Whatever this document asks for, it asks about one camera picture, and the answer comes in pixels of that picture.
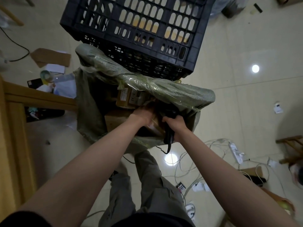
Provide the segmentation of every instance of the forearm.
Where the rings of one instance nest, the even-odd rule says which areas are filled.
[[[298,226],[259,187],[210,150],[191,131],[180,143],[196,164],[214,196],[238,226]]]
[[[141,126],[129,118],[62,168],[19,210],[37,212],[53,226],[79,226]]]

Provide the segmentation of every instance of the gray pants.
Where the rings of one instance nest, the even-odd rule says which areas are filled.
[[[99,221],[99,227],[113,224],[135,213],[163,213],[183,218],[195,226],[187,215],[178,189],[161,176],[159,166],[149,151],[135,155],[135,163],[142,184],[141,208],[136,211],[131,198],[130,177],[122,173],[112,177],[109,206]]]

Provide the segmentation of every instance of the black sleeve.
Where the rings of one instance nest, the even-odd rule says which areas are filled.
[[[1,223],[0,227],[5,226],[41,226],[41,227],[51,227],[51,225],[40,215],[29,212],[29,211],[19,211],[10,214]]]

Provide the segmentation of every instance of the black plastic crate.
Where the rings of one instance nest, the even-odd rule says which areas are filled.
[[[215,0],[68,0],[60,24],[71,36],[146,76],[191,74]]]

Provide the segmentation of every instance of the wooden table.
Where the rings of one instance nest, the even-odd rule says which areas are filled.
[[[0,221],[37,190],[24,106],[77,110],[74,99],[8,83],[0,75]]]

